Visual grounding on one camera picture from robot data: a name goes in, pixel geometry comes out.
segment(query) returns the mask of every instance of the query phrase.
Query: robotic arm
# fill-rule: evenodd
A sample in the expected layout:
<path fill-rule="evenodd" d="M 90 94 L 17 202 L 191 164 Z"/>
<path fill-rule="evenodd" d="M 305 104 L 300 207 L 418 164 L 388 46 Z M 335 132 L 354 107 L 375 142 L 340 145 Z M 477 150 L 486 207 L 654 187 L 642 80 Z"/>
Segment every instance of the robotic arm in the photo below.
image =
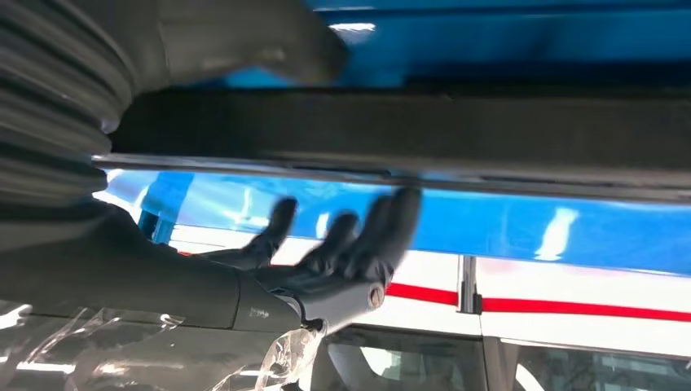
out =
<path fill-rule="evenodd" d="M 381 305 L 418 190 L 380 198 L 359 235 L 341 215 L 291 268 L 268 266 L 293 200 L 246 248 L 184 257 L 90 197 L 106 185 L 90 158 L 141 93 L 247 66 L 336 77 L 346 49 L 298 0 L 8 0 L 0 15 L 0 389 L 217 389 Z"/>

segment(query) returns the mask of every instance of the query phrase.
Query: screw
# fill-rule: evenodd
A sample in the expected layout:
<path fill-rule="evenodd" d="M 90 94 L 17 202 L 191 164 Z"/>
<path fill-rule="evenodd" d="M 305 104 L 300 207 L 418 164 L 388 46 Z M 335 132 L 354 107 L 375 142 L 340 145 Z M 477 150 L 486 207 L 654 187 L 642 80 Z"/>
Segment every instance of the screw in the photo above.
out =
<path fill-rule="evenodd" d="M 381 285 L 375 285 L 369 292 L 369 306 L 370 308 L 379 308 L 384 304 L 384 288 Z"/>

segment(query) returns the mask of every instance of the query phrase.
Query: black beam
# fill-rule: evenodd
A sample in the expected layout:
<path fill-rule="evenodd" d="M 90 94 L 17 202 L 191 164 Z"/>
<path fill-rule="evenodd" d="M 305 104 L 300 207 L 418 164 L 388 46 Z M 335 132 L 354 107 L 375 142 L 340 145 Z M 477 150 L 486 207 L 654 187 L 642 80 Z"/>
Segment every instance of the black beam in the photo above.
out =
<path fill-rule="evenodd" d="M 113 146 L 99 164 L 416 178 L 550 196 L 691 196 L 684 90 L 172 90 L 138 99 Z"/>

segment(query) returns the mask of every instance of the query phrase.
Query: car window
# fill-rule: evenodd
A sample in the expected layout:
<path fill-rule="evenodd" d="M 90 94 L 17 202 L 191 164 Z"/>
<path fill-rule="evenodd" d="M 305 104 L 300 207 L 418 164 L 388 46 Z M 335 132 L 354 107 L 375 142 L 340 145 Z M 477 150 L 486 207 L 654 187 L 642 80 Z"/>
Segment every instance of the car window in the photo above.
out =
<path fill-rule="evenodd" d="M 689 358 L 522 346 L 513 391 L 689 391 Z"/>
<path fill-rule="evenodd" d="M 310 391 L 486 391 L 477 338 L 349 327 L 324 340 Z"/>

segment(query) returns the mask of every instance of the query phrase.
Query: plastic film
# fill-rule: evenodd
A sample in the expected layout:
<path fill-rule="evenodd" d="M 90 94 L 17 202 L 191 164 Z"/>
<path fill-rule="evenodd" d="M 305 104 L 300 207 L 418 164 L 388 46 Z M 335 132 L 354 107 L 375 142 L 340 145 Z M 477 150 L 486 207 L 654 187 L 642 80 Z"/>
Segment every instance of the plastic film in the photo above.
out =
<path fill-rule="evenodd" d="M 169 314 L 80 309 L 72 317 L 0 301 L 3 391 L 252 391 L 297 381 L 322 332 L 184 327 Z"/>
<path fill-rule="evenodd" d="M 315 360 L 323 333 L 314 330 L 292 330 L 276 339 L 266 353 L 255 391 L 295 383 Z"/>

